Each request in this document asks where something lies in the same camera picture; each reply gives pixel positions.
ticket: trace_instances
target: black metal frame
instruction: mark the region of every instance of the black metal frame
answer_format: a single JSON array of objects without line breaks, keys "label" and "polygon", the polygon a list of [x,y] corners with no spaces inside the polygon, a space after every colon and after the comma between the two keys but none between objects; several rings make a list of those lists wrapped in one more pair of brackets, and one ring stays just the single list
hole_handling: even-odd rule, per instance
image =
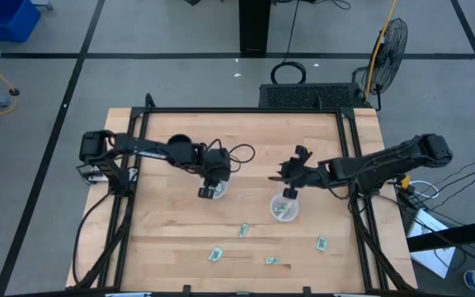
[{"label": "black metal frame", "polygon": [[[129,123],[128,123],[128,133],[134,134],[134,127],[136,126],[137,120],[142,118],[142,123],[140,126],[139,137],[145,137],[150,114],[152,113],[290,113],[290,114],[330,114],[335,115],[336,117],[336,124],[338,128],[338,135],[341,144],[341,152],[343,157],[349,157],[349,150],[347,146],[347,138],[346,138],[346,130],[344,127],[344,118],[346,118],[350,124],[350,132],[351,138],[353,140],[353,146],[355,149],[355,156],[361,157],[362,151],[360,147],[360,140],[358,135],[358,130],[355,122],[355,113],[352,108],[341,108],[341,109],[326,109],[326,110],[303,110],[303,109],[293,109],[293,108],[173,108],[173,107],[155,107],[153,104],[153,100],[151,97],[146,97],[146,106],[145,107],[133,107],[131,110]],[[136,156],[134,160],[134,167],[139,171],[141,163],[141,157]],[[128,166],[128,158],[123,158],[121,162],[122,168],[127,168]],[[133,213],[133,206],[134,200],[136,196],[136,187],[137,182],[134,181],[134,191],[133,195],[127,197],[115,197],[115,201],[113,207],[111,209],[111,218],[109,223],[109,229],[107,233],[106,244],[112,241],[113,235],[116,231],[116,225],[119,220],[120,215],[120,204],[123,199],[127,200],[126,206],[126,215],[129,218],[132,218]],[[373,206],[371,204],[370,199],[365,199],[364,203],[366,204],[366,214],[367,214],[367,225],[369,229],[369,233],[371,238],[374,240],[376,247],[379,248],[379,236],[377,232],[376,221],[374,217]],[[355,200],[352,203],[352,208],[354,213],[359,212],[359,206],[357,201]],[[353,214],[353,220],[361,221],[359,215]],[[109,263],[108,265],[104,266],[103,270],[101,271],[100,275],[98,276],[97,288],[94,289],[82,289],[82,288],[72,288],[65,291],[55,291],[55,292],[44,292],[44,293],[34,293],[28,295],[19,295],[23,296],[30,296],[30,297],[48,297],[48,296],[104,296],[105,293],[120,293],[120,287],[122,284],[122,276],[124,272],[124,264],[125,264],[125,257],[127,253],[127,244],[129,240],[129,225],[128,225],[128,232],[125,233],[123,238],[120,241],[120,249],[118,255],[118,262],[115,268],[115,279],[113,286],[105,287],[107,273],[109,272]],[[376,262],[378,278],[379,278],[379,288],[375,289],[372,286],[372,279],[371,274],[369,272],[369,262],[368,256],[366,252],[366,243],[363,240],[362,236],[356,232],[356,241],[357,247],[359,250],[359,258],[360,258],[360,266],[361,266],[361,273],[364,282],[364,290],[366,294],[375,294],[375,295],[404,295],[404,296],[424,296],[421,292],[411,292],[411,291],[402,291],[402,290],[389,290],[388,289],[388,281],[386,273],[382,267],[382,264],[379,261]],[[247,293],[247,295],[254,295],[257,297],[274,297],[274,296],[283,296],[283,297],[301,297],[303,294],[304,297],[322,297],[322,296],[333,296],[333,294],[314,294],[311,292],[311,288],[303,287],[303,293],[290,293],[290,294],[278,294],[278,293]],[[190,297],[194,295],[195,297],[228,297],[230,295],[240,295],[239,293],[192,293],[190,292],[190,286],[185,285],[182,292],[151,292],[152,297],[168,297],[168,296],[181,296],[181,297]]]}]

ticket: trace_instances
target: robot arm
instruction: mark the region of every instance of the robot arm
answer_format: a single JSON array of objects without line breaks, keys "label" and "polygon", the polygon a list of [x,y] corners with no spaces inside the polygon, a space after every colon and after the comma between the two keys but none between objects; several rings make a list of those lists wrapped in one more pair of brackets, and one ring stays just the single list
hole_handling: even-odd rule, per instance
[{"label": "robot arm", "polygon": [[389,179],[401,176],[420,166],[443,167],[452,160],[452,152],[442,136],[423,134],[392,148],[361,158],[333,158],[318,162],[318,167],[304,164],[313,153],[303,146],[296,147],[297,158],[281,163],[280,177],[273,181],[289,185],[283,196],[296,199],[296,188],[314,186],[332,189],[355,183],[358,191],[368,194],[380,189]]},{"label": "robot arm", "polygon": [[82,137],[79,157],[86,165],[98,167],[107,177],[110,192],[126,196],[134,190],[130,182],[132,177],[128,170],[119,168],[115,160],[133,154],[167,161],[173,167],[203,177],[204,187],[198,191],[201,198],[212,199],[214,188],[219,182],[226,182],[230,178],[230,156],[227,149],[208,149],[206,144],[193,144],[183,134],[172,136],[164,144],[138,139],[129,134],[115,134],[109,130],[86,132]]}]

